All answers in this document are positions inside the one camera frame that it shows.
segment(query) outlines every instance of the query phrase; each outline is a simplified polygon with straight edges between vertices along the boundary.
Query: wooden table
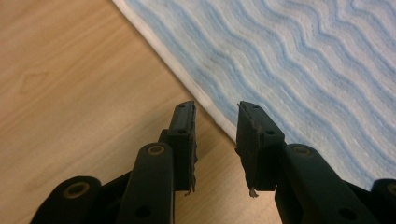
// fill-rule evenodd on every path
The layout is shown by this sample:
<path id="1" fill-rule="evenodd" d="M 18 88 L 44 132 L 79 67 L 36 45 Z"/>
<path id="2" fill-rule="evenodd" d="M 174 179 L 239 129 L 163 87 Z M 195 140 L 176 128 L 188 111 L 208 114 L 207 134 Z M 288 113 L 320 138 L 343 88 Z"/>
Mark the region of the wooden table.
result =
<path id="1" fill-rule="evenodd" d="M 64 180 L 130 171 L 194 100 L 111 1 L 0 2 L 0 223 L 28 223 Z M 196 192 L 176 223 L 278 223 L 248 196 L 234 142 L 198 106 Z"/>

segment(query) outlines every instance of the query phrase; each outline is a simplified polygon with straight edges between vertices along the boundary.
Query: blue striped paper towel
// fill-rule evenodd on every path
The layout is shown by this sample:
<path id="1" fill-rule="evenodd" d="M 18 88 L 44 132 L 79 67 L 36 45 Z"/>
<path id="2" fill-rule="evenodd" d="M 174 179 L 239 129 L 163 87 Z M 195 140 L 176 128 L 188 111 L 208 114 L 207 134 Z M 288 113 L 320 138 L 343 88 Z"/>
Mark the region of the blue striped paper towel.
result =
<path id="1" fill-rule="evenodd" d="M 233 139 L 249 101 L 342 178 L 396 177 L 396 1 L 114 1 Z"/>

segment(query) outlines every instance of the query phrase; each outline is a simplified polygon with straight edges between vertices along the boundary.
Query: wavy blue stripe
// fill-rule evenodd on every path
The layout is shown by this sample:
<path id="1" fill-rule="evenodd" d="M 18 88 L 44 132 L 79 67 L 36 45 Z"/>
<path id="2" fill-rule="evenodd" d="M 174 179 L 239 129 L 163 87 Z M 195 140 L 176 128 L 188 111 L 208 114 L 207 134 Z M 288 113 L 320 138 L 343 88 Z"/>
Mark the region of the wavy blue stripe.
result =
<path id="1" fill-rule="evenodd" d="M 384 23 L 380 21 L 376 15 L 362 8 L 358 8 L 354 0 L 348 1 L 346 11 L 349 12 L 350 14 L 361 17 L 364 20 L 367 20 L 367 22 L 371 25 L 372 29 L 374 29 L 377 33 L 379 33 L 379 36 L 382 38 L 382 41 L 388 43 L 387 47 L 392 48 L 393 50 L 396 49 L 395 38 L 389 33 L 387 28 L 385 28 Z"/>
<path id="2" fill-rule="evenodd" d="M 300 25 L 299 25 L 299 23 L 297 22 L 297 21 L 294 21 L 293 19 L 291 19 L 291 18 L 289 18 L 288 16 L 285 16 L 285 15 L 280 15 L 281 17 L 284 17 L 284 19 L 285 20 L 288 20 L 289 22 L 293 22 L 294 23 L 294 25 L 295 26 L 297 26 L 297 27 L 299 27 L 297 30 L 298 30 L 298 36 L 303 36 L 303 34 L 302 34 L 302 31 L 301 30 L 303 30 L 304 28 L 302 28 Z M 340 47 L 341 47 L 341 49 L 340 50 L 338 50 L 338 51 L 343 51 L 343 52 L 346 52 L 347 51 L 347 48 L 335 37 L 335 38 L 332 38 L 332 36 L 330 36 L 330 35 L 326 35 L 326 34 L 322 34 L 321 33 L 321 29 L 320 29 L 320 23 L 318 22 L 318 21 L 320 21 L 320 17 L 318 16 L 318 17 L 316 17 L 315 16 L 315 19 L 314 19 L 314 21 L 316 21 L 317 22 L 317 29 L 316 30 L 318 30 L 318 33 L 320 34 L 320 35 L 324 35 L 326 38 L 330 38 L 330 39 L 332 39 L 332 40 L 334 40 L 334 41 L 336 41 L 337 43 L 337 45 L 339 45 Z M 326 61 L 326 66 L 324 66 L 324 68 L 326 68 L 326 69 L 328 69 L 328 68 L 332 68 L 331 66 L 330 66 L 330 63 L 329 63 L 329 61 L 326 59 L 326 58 L 324 58 L 323 56 L 322 56 L 322 54 L 320 53 L 320 52 L 317 52 L 315 49 L 310 49 L 310 50 L 313 50 L 315 53 L 317 53 L 317 55 L 315 55 L 315 57 L 317 57 L 317 58 L 321 58 L 322 60 L 325 60 Z M 369 76 L 369 74 L 371 74 L 371 72 L 365 67 L 365 66 L 363 66 L 361 63 L 360 64 L 358 64 L 358 73 L 357 74 L 359 74 L 359 75 L 363 75 L 363 80 L 368 80 L 368 83 L 370 83 L 371 84 L 371 86 L 374 88 L 374 90 L 377 92 L 377 94 L 378 94 L 378 96 L 382 99 L 382 101 L 384 102 L 384 104 L 386 104 L 386 105 L 390 105 L 391 106 L 391 109 L 393 109 L 393 110 L 395 110 L 396 111 L 396 99 L 395 99 L 395 97 L 394 97 L 394 95 L 391 93 L 391 92 L 388 92 L 388 91 L 386 91 L 386 90 L 384 90 L 383 88 L 382 88 L 382 86 L 378 83 L 378 82 L 376 82 L 376 80 L 373 78 L 373 76 Z M 338 76 L 338 78 L 340 77 L 341 79 L 344 79 L 343 77 L 342 77 L 342 75 L 341 74 L 338 74 L 338 73 L 336 73 L 334 70 L 328 70 L 328 74 L 329 75 L 337 75 Z M 346 84 L 346 86 L 349 86 L 349 85 L 353 85 L 354 87 L 356 87 L 356 85 L 355 84 L 353 84 L 352 82 L 350 82 L 349 80 L 346 82 L 347 84 Z M 364 95 L 363 94 L 363 91 L 359 91 L 359 93 L 357 94 L 357 95 Z M 369 101 L 367 100 L 367 98 L 366 97 L 364 97 L 364 101 L 366 102 L 366 105 L 370 105 L 371 107 L 370 107 L 370 112 L 371 113 L 375 113 L 375 116 L 376 117 L 378 117 L 378 120 L 379 120 L 379 124 L 383 124 L 383 123 L 386 123 L 386 124 L 388 124 L 386 127 L 387 127 L 387 131 L 389 131 L 390 132 L 390 134 L 391 135 L 394 135 L 394 134 L 396 134 L 396 130 L 394 130 L 392 127 L 390 127 L 389 126 L 389 123 L 387 122 L 387 120 L 386 119 L 384 119 L 382 116 L 381 116 L 381 114 L 380 113 L 378 113 L 378 112 L 376 112 L 376 110 L 373 108 L 373 105 L 372 104 L 370 104 L 369 103 Z"/>
<path id="3" fill-rule="evenodd" d="M 290 22 L 293 26 L 297 27 L 296 33 L 298 33 L 298 36 L 304 36 L 302 30 L 302 26 L 292 19 L 291 17 L 284 15 L 284 14 L 279 14 L 277 12 L 274 12 L 272 9 L 270 9 L 268 6 L 266 6 L 268 10 L 272 13 L 273 16 L 280 18 L 281 20 Z M 390 94 L 390 92 L 386 91 L 383 86 L 375 79 L 374 75 L 372 72 L 361 62 L 358 61 L 355 57 L 352 56 L 352 54 L 348 51 L 346 46 L 339 40 L 339 38 L 335 35 L 327 34 L 323 31 L 321 24 L 319 21 L 321 21 L 321 18 L 319 14 L 313 9 L 310 10 L 309 18 L 313 18 L 312 21 L 316 24 L 316 29 L 314 31 L 317 31 L 318 33 L 318 39 L 323 39 L 326 42 L 330 42 L 332 44 L 332 47 L 334 49 L 339 49 L 336 50 L 335 52 L 338 53 L 338 56 L 343 59 L 344 62 L 348 62 L 348 65 L 353 66 L 354 70 L 357 70 L 357 74 L 363 75 L 364 80 L 367 79 L 369 83 L 374 84 L 375 87 L 375 92 L 379 95 L 381 99 L 386 99 L 387 102 L 391 103 L 390 105 L 394 105 L 393 102 L 396 101 L 395 97 Z M 320 58 L 324 58 L 322 53 L 318 50 L 315 50 L 313 48 L 308 47 L 310 51 L 314 51 L 318 56 L 321 55 Z"/>
<path id="4" fill-rule="evenodd" d="M 393 17 L 396 17 L 396 10 L 390 2 L 394 3 L 394 0 L 390 1 L 381 1 L 381 0 L 362 0 L 363 2 L 369 2 L 371 5 L 381 6 L 385 9 L 385 11 L 391 12 Z"/>
<path id="5" fill-rule="evenodd" d="M 361 49 L 363 49 L 363 51 L 367 50 L 368 55 L 374 55 L 374 57 L 372 57 L 371 59 L 375 62 L 377 67 L 382 71 L 382 74 L 383 75 L 387 75 L 387 74 L 395 75 L 396 74 L 395 68 L 393 68 L 388 63 L 388 61 L 379 52 L 377 52 L 373 48 L 371 43 L 367 40 L 367 37 L 365 36 L 365 34 L 358 27 L 356 27 L 354 24 L 351 24 L 348 21 L 343 21 L 340 19 L 339 13 L 338 13 L 337 2 L 332 0 L 332 1 L 325 1 L 325 3 L 326 3 L 326 6 L 328 6 L 328 9 L 330 10 L 330 12 L 332 14 L 331 19 L 333 19 L 333 22 L 337 23 L 338 26 L 343 27 L 346 32 L 351 33 L 354 36 L 355 42 L 359 43 L 359 45 L 361 46 Z M 293 4 L 295 4 L 295 6 L 300 6 L 302 8 L 310 8 L 311 10 L 314 10 L 311 6 L 307 6 L 303 3 L 295 3 L 294 2 Z M 391 78 L 393 81 L 396 81 L 395 76 L 393 76 Z"/>
<path id="6" fill-rule="evenodd" d="M 299 29 L 297 29 L 297 30 L 298 30 L 297 36 L 303 36 L 303 35 L 302 35 L 302 31 L 301 31 L 303 28 L 302 28 L 301 25 L 298 24 L 296 21 L 293 21 L 292 19 L 287 18 L 287 17 L 284 16 L 284 15 L 279 15 L 279 14 L 275 13 L 275 12 L 272 11 L 267 5 L 265 5 L 264 3 L 262 3 L 262 4 L 259 6 L 259 8 L 268 9 L 268 10 L 265 10 L 265 11 L 263 12 L 263 13 L 265 13 L 265 14 L 267 14 L 267 15 L 271 15 L 272 17 L 274 17 L 274 16 L 283 17 L 283 19 L 288 20 L 289 22 L 293 22 L 295 26 L 299 27 Z M 248 15 L 248 14 L 242 15 L 241 18 L 243 18 L 243 17 L 249 17 L 249 15 Z M 314 55 L 311 55 L 310 57 L 315 57 L 315 58 L 319 59 L 318 62 L 319 62 L 319 61 L 323 61 L 322 63 L 324 63 L 325 65 L 322 65 L 322 66 L 320 66 L 320 67 L 326 72 L 326 74 L 327 74 L 328 77 L 331 77 L 332 80 L 337 80 L 337 79 L 338 79 L 339 82 L 345 83 L 345 84 L 344 84 L 345 86 L 353 87 L 353 89 L 355 89 L 355 91 L 357 92 L 357 93 L 355 93 L 355 95 L 356 95 L 358 98 L 360 98 L 360 96 L 363 96 L 362 91 L 359 91 L 359 89 L 356 87 L 355 84 L 353 84 L 353 83 L 350 82 L 349 80 L 345 80 L 340 74 L 338 74 L 338 73 L 336 73 L 334 70 L 332 70 L 332 67 L 331 67 L 330 63 L 328 62 L 328 60 L 327 60 L 326 58 L 324 58 L 324 57 L 322 56 L 321 53 L 317 52 L 317 51 L 314 50 L 314 49 L 311 49 L 311 48 L 307 47 L 307 46 L 306 46 L 306 43 L 304 42 L 304 39 L 303 39 L 303 38 L 299 39 L 299 41 L 301 41 L 301 43 L 298 43 L 298 46 L 299 46 L 301 49 L 303 49 L 303 50 L 302 50 L 303 53 L 306 53 L 307 51 L 311 51 L 311 53 L 314 53 Z M 361 98 L 362 98 L 362 100 L 365 101 L 365 102 L 364 102 L 365 104 L 362 104 L 362 105 L 365 105 L 365 106 L 368 105 L 368 106 L 369 106 L 369 107 L 368 107 L 368 109 L 369 109 L 369 112 L 368 112 L 368 113 L 374 114 L 374 118 L 376 119 L 377 124 L 378 124 L 378 125 L 386 124 L 387 129 L 385 130 L 385 131 L 386 131 L 385 133 L 388 134 L 388 139 L 390 139 L 390 141 L 391 141 L 392 143 L 396 144 L 396 142 L 394 141 L 394 138 L 392 137 L 392 136 L 396 135 L 396 130 L 392 129 L 392 128 L 389 126 L 389 124 L 381 117 L 381 115 L 373 109 L 373 106 L 368 102 L 368 100 L 367 100 L 365 97 L 361 97 Z M 354 116 L 352 115 L 352 113 L 350 112 L 350 110 L 346 110 L 346 108 L 347 108 L 347 107 L 343 105 L 343 110 L 344 110 L 344 111 L 348 111 L 348 114 L 350 115 L 349 117 L 351 117 L 352 119 L 354 119 Z M 365 138 L 368 138 L 368 134 L 367 134 L 367 133 L 365 134 L 365 136 L 363 137 L 363 139 L 365 139 Z M 379 147 L 378 147 L 377 144 L 374 144 L 373 146 L 375 146 L 375 148 L 379 149 Z M 387 160 L 387 161 L 389 160 L 388 155 L 386 155 L 386 154 L 383 154 L 382 157 L 385 158 L 385 160 Z"/>
<path id="7" fill-rule="evenodd" d="M 357 58 L 353 57 L 352 54 L 349 52 L 349 50 L 346 48 L 346 46 L 339 40 L 339 38 L 336 35 L 331 35 L 331 34 L 327 34 L 323 31 L 321 24 L 319 21 L 321 21 L 321 18 L 318 14 L 318 12 L 312 8 L 311 6 L 306 6 L 306 5 L 302 5 L 302 4 L 298 4 L 299 8 L 301 8 L 306 14 L 308 14 L 310 16 L 310 18 L 315 18 L 313 21 L 316 22 L 317 25 L 317 29 L 318 30 L 318 34 L 327 37 L 328 39 L 334 41 L 336 43 L 337 46 L 341 47 L 342 50 L 339 50 L 338 52 L 342 53 L 341 57 L 343 57 L 344 59 L 349 60 L 350 62 L 352 62 L 352 65 L 354 65 L 355 68 L 359 68 L 362 69 L 365 74 L 370 75 L 371 76 L 371 80 L 375 80 L 375 82 L 377 83 L 375 77 L 372 75 L 372 73 L 370 72 L 370 70 L 368 70 L 363 63 L 361 63 Z M 384 69 L 379 68 L 381 73 L 388 77 L 389 79 L 391 79 L 394 83 L 396 83 L 396 77 L 395 76 L 390 76 L 389 74 L 392 74 L 392 72 L 390 70 L 384 71 Z M 384 89 L 382 88 L 382 86 L 378 83 L 380 89 L 382 91 L 384 91 Z"/>

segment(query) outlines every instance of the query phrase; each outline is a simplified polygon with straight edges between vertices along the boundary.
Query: light wood surface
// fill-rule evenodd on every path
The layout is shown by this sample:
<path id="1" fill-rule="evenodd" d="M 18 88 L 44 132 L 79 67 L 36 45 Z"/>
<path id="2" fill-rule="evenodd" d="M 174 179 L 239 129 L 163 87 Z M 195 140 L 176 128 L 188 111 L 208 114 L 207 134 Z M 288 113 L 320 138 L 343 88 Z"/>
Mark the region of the light wood surface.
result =
<path id="1" fill-rule="evenodd" d="M 29 223 L 64 180 L 130 171 L 193 96 L 111 1 L 0 1 L 0 223 Z M 234 142 L 198 106 L 196 192 L 176 223 L 279 223 L 248 196 Z"/>

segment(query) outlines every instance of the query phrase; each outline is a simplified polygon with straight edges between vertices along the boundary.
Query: black plastic part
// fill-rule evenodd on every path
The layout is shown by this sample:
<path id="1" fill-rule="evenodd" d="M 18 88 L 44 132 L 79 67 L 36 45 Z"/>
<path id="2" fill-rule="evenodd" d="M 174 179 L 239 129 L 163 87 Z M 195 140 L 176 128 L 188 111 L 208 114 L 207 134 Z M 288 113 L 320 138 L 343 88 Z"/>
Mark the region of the black plastic part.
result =
<path id="1" fill-rule="evenodd" d="M 94 208 L 86 223 L 114 223 L 131 172 L 122 175 L 101 187 Z"/>
<path id="2" fill-rule="evenodd" d="M 302 223 L 377 223 L 370 211 L 312 147 L 287 145 L 280 164 L 300 206 Z"/>
<path id="3" fill-rule="evenodd" d="M 396 221 L 396 180 L 376 180 L 371 189 L 375 199 L 375 212 L 382 223 L 395 223 Z"/>
<path id="4" fill-rule="evenodd" d="M 303 208 L 284 172 L 279 172 L 275 202 L 282 223 L 299 224 L 303 219 Z"/>
<path id="5" fill-rule="evenodd" d="M 241 157 L 249 189 L 274 190 L 277 154 L 285 134 L 258 105 L 241 102 L 236 132 L 236 153 Z"/>
<path id="6" fill-rule="evenodd" d="M 163 130 L 159 142 L 174 150 L 175 190 L 195 191 L 194 164 L 197 162 L 195 105 L 188 101 L 177 105 L 169 130 Z"/>
<path id="7" fill-rule="evenodd" d="M 65 180 L 41 204 L 31 223 L 86 223 L 100 188 L 100 181 L 90 176 Z"/>
<path id="8" fill-rule="evenodd" d="M 116 223 L 173 223 L 173 164 L 173 150 L 165 143 L 139 150 Z"/>

